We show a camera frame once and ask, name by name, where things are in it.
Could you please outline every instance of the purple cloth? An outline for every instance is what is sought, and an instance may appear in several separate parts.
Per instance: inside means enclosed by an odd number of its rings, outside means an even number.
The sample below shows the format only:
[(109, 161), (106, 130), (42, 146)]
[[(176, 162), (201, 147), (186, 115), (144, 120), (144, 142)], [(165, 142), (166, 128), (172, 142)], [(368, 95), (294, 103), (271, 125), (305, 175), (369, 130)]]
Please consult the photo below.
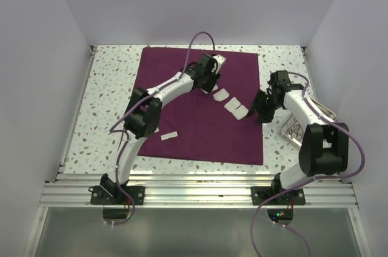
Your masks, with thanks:
[[(135, 87), (154, 87), (183, 68), (186, 49), (144, 48)], [(199, 59), (200, 50), (190, 52), (189, 62)], [(263, 164), (263, 131), (256, 117), (237, 120), (224, 105), (236, 97), (247, 108), (260, 87), (258, 55), (221, 52), (226, 58), (217, 83), (218, 90), (226, 89), (230, 96), (217, 102), (211, 94), (197, 89), (181, 95), (167, 104), (161, 113), (159, 132), (141, 147), (139, 155), (228, 162)], [(178, 137), (161, 141), (163, 134), (178, 132)]]

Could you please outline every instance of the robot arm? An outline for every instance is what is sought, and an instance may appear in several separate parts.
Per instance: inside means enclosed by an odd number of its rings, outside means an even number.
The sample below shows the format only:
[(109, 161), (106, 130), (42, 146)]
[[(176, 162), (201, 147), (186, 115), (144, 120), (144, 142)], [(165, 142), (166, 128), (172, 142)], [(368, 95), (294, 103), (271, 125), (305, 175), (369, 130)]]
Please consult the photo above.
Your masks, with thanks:
[(122, 188), (126, 186), (141, 146), (158, 128), (162, 108), (195, 88), (210, 93), (221, 76), (219, 71), (225, 62), (225, 57), (221, 55), (202, 54), (198, 62), (191, 63), (166, 82), (147, 90), (138, 88), (133, 91), (125, 113), (135, 106), (136, 108), (124, 120), (124, 130), (128, 132), (130, 140), (120, 154), (118, 183), (115, 169), (104, 174), (100, 185), (93, 187), (91, 191), (92, 204), (118, 204), (124, 200), (118, 185)]
[[(292, 188), (315, 175), (332, 175), (347, 168), (349, 139), (321, 118), (333, 122), (325, 114), (317, 116), (312, 108), (319, 108), (308, 96), (303, 95), (301, 84), (292, 84), (288, 72), (277, 71), (270, 75), (267, 92), (259, 90), (247, 116), (259, 114), (258, 122), (271, 122), (275, 110), (282, 107), (289, 110), (304, 127), (305, 133), (298, 163), (278, 173), (272, 181), (271, 188), (265, 192), (265, 198)], [(348, 130), (345, 124), (338, 124)], [(324, 140), (331, 144), (323, 147)]]

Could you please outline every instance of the terrazzo surface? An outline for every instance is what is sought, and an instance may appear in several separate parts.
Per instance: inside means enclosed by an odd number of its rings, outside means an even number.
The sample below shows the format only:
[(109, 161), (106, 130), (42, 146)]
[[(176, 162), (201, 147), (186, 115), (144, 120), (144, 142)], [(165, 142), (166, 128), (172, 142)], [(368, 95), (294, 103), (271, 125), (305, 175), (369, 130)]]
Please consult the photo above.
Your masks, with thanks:
[[(69, 153), (65, 159), (64, 173), (103, 174), (113, 168), (120, 135), (109, 134), (108, 129), (127, 107), (144, 47), (146, 45), (98, 46)], [(187, 45), (151, 45), (151, 47), (187, 48)], [(193, 48), (210, 50), (212, 46), (194, 45)], [(309, 77), (300, 46), (217, 45), (216, 49), (257, 53), (262, 89), (267, 88), (266, 82), (269, 80), (270, 73), (277, 70), (285, 69)], [(297, 76), (290, 75), (290, 78), (293, 82), (304, 84), (303, 79)], [(307, 92), (314, 98), (311, 88)], [(290, 116), (287, 110), (277, 110), (273, 122), (263, 124), (264, 165), (138, 156), (133, 163), (131, 174), (274, 174), (281, 172), (298, 159), (298, 149), (280, 135), (282, 125)]]

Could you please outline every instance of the white cloth piece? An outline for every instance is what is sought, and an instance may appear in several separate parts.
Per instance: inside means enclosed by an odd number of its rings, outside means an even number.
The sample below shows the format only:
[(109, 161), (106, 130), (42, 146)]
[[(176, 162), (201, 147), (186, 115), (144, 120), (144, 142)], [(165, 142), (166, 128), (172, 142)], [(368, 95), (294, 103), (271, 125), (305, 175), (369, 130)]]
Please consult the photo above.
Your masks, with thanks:
[(241, 103), (236, 99), (232, 98), (230, 101), (228, 101), (224, 107), (230, 111), (233, 112), (236, 108), (238, 108), (241, 105)]
[(226, 89), (224, 89), (224, 88), (213, 95), (213, 98), (216, 101), (223, 101), (223, 100), (227, 99), (228, 97), (229, 97), (229, 92), (227, 92)]
[(235, 109), (232, 112), (232, 115), (235, 116), (237, 120), (242, 119), (245, 117), (248, 113), (248, 109), (242, 104), (239, 108)]
[(168, 133), (168, 134), (164, 134), (164, 135), (160, 136), (162, 141), (170, 139), (170, 138), (175, 138), (175, 137), (178, 137), (178, 133), (177, 132), (172, 132), (172, 133)]

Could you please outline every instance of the black mounting bracket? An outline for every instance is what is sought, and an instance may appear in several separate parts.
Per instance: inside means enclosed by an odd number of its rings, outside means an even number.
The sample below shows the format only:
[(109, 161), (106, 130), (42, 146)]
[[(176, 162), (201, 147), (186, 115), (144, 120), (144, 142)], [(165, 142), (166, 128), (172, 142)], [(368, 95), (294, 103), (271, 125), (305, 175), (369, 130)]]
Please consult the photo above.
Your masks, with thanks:
[[(267, 189), (268, 186), (252, 186), (250, 188), (253, 205), (260, 205), (267, 199), (267, 197), (263, 195)], [(291, 201), (293, 201), (294, 205), (305, 205), (306, 200), (304, 198), (303, 189), (288, 192), (285, 195), (268, 202), (266, 205), (289, 205)]]
[[(147, 90), (137, 88), (133, 91), (131, 99), (125, 110), (126, 114), (135, 104), (143, 98), (149, 96)], [(162, 102), (159, 98), (151, 97), (128, 115), (124, 120), (124, 129), (135, 134), (135, 138), (149, 137), (159, 125), (160, 114), (162, 112)]]
[(221, 76), (220, 73), (212, 72), (213, 68), (216, 67), (217, 69), (218, 66), (217, 60), (212, 56), (203, 53), (198, 62), (190, 63), (190, 68), (186, 69), (185, 73), (194, 80), (193, 88), (200, 88), (209, 93), (212, 92)]
[[(135, 205), (143, 205), (146, 188), (144, 186), (123, 186), (122, 189), (128, 193), (135, 202)], [(94, 205), (124, 205), (125, 198), (112, 197), (100, 185), (89, 187), (92, 193), (90, 204)]]

